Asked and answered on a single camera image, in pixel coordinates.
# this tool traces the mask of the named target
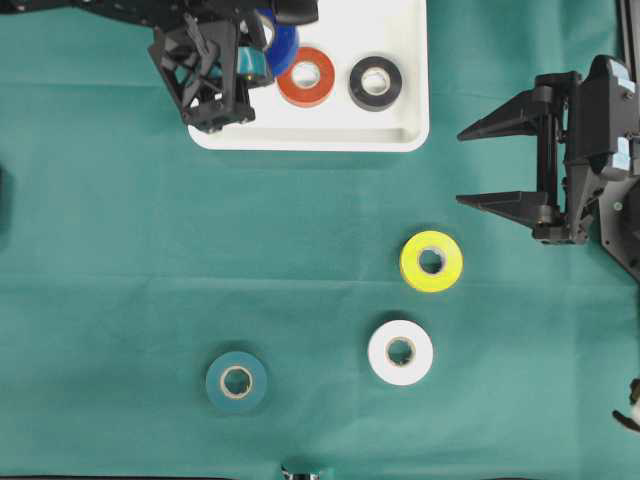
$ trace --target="tape roll center hole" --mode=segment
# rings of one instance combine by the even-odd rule
[[[308,90],[320,83],[320,69],[313,62],[300,62],[293,67],[291,78],[298,88]]]
[[[382,68],[370,68],[362,75],[362,88],[369,95],[379,97],[391,88],[391,77]]]
[[[444,269],[446,257],[437,248],[428,248],[420,255],[420,268],[428,275],[437,275]]]
[[[387,345],[387,358],[397,367],[406,367],[416,355],[416,347],[408,338],[394,338]]]
[[[243,367],[230,367],[220,377],[222,392],[233,400],[241,400],[249,395],[252,384],[251,373]]]

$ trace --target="yellow tape roll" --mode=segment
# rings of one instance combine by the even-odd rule
[[[424,252],[432,251],[442,259],[437,273],[428,273],[420,265]],[[437,293],[451,288],[462,275],[462,250],[449,235],[441,232],[422,232],[414,236],[402,249],[400,271],[405,281],[419,292]]]

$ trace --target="white tray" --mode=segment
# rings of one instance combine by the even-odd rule
[[[300,42],[334,63],[336,84],[327,101],[295,107],[277,85],[252,90],[256,121],[207,134],[189,127],[210,150],[409,152],[429,134],[426,0],[321,0],[320,21],[300,27]],[[349,96],[349,75],[362,58],[381,55],[400,69],[404,86],[387,111],[370,113]]]

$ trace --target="green tablecloth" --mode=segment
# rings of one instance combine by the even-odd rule
[[[221,153],[181,126],[148,30],[0,19],[0,472],[637,478],[640,439],[610,418],[638,373],[637,285],[596,244],[545,248],[454,200],[534,186],[533,139],[456,133],[536,74],[586,73],[617,28],[613,0],[430,0],[422,149]],[[465,253],[439,295],[398,271],[425,228]],[[433,337],[415,387],[369,369],[390,318]],[[205,395],[229,349],[269,370],[249,416]]]

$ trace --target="red tape roll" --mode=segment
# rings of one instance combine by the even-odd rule
[[[319,81],[310,88],[304,88],[293,80],[293,71],[301,63],[314,64],[320,73]],[[315,48],[301,47],[293,65],[278,77],[278,87],[289,103],[297,107],[311,108],[320,105],[329,97],[335,81],[336,71],[329,57]]]

